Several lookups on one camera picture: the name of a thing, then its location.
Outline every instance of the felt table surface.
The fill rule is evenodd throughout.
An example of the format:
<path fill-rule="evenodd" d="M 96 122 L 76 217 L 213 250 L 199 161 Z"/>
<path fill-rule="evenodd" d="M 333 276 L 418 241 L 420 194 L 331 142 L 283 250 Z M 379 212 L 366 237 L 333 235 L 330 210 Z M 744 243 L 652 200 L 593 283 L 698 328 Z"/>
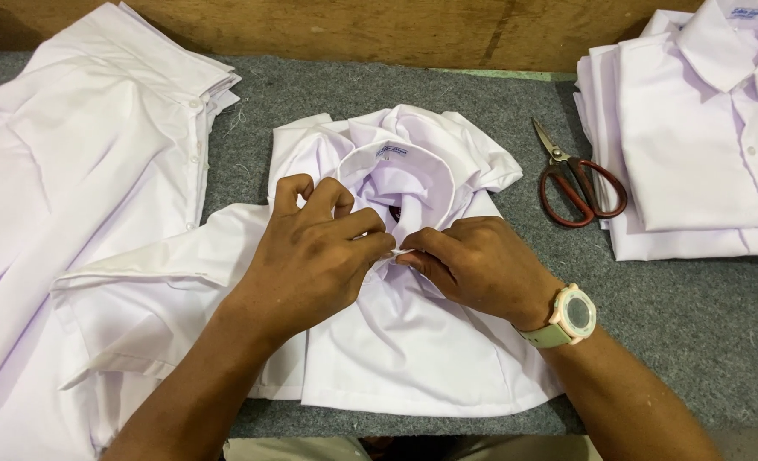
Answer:
<path fill-rule="evenodd" d="M 0 85 L 29 53 L 0 53 Z M 203 221 L 226 205 L 265 204 L 271 130 L 328 112 L 334 120 L 400 103 L 458 111 L 505 147 L 524 177 L 493 197 L 559 278 L 599 307 L 599 322 L 656 372 L 710 429 L 758 427 L 758 257 L 616 263 L 607 231 L 570 230 L 542 211 L 547 162 L 537 117 L 570 154 L 589 157 L 572 82 L 494 78 L 380 64 L 213 57 L 243 77 L 242 101 L 214 122 Z M 248 400 L 232 436 L 561 434 L 581 432 L 566 397 L 507 417 L 407 417 Z"/>

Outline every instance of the hand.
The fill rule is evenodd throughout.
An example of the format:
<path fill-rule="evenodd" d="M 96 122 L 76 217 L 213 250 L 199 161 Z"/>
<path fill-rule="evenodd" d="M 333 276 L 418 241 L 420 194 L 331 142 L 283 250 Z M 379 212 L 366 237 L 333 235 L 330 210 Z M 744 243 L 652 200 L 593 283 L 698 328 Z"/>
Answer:
<path fill-rule="evenodd" d="M 449 300 L 504 318 L 522 331 L 547 325 L 564 284 L 496 216 L 456 220 L 442 232 L 426 227 L 405 238 L 396 257 L 430 279 Z"/>
<path fill-rule="evenodd" d="M 352 207 L 353 195 L 333 178 L 316 189 L 309 175 L 279 180 L 251 266 L 220 308 L 243 315 L 278 347 L 351 305 L 367 270 L 396 246 L 373 209 Z"/>

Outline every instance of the wooden panel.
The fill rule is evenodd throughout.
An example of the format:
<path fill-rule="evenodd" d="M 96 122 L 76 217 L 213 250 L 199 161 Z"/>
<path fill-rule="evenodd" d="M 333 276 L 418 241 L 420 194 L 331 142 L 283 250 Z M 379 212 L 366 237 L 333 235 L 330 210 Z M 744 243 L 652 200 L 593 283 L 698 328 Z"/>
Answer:
<path fill-rule="evenodd" d="M 0 0 L 0 50 L 33 49 L 100 0 Z M 656 7 L 700 0 L 131 0 L 201 53 L 415 67 L 574 71 L 588 47 L 637 35 Z"/>

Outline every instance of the person's right hand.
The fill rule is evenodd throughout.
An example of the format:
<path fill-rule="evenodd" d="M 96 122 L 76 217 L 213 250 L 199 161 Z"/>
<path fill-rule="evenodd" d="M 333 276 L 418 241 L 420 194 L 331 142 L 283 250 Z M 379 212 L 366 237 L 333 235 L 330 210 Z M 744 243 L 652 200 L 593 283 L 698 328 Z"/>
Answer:
<path fill-rule="evenodd" d="M 396 257 L 430 279 L 449 300 L 510 321 L 522 331 L 547 325 L 564 284 L 497 216 L 456 220 L 439 232 L 426 227 L 405 238 Z"/>

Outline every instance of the wristwatch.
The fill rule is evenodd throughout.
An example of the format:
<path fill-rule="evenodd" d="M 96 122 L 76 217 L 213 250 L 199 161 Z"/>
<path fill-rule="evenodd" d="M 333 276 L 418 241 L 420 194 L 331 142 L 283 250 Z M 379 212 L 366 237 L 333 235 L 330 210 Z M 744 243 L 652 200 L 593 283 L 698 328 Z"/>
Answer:
<path fill-rule="evenodd" d="M 577 344 L 595 330 L 595 304 L 578 285 L 571 283 L 555 297 L 549 325 L 535 331 L 520 331 L 522 338 L 539 349 Z"/>

